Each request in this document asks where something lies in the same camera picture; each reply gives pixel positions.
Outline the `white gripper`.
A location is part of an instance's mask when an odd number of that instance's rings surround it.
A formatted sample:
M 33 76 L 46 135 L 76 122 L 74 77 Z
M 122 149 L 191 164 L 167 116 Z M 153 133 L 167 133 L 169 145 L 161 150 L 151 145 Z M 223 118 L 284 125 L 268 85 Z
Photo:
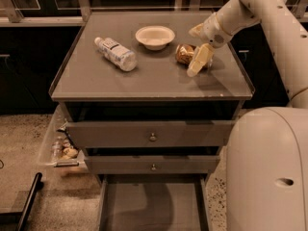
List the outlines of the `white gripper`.
M 216 13 L 212 13 L 203 24 L 200 23 L 189 30 L 194 38 L 203 38 L 204 43 L 194 49 L 192 60 L 187 69 L 189 77 L 193 77 L 212 59 L 215 49 L 228 43 L 232 36 L 227 34 L 219 25 Z

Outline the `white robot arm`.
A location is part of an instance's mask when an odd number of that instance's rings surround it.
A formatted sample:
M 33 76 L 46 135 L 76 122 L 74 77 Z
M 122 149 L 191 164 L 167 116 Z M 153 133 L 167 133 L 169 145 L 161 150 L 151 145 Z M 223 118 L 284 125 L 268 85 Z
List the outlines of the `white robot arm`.
M 285 107 L 244 114 L 227 144 L 227 231 L 308 231 L 308 36 L 287 0 L 229 0 L 191 28 L 203 40 L 196 75 L 215 49 L 259 24 L 287 91 Z

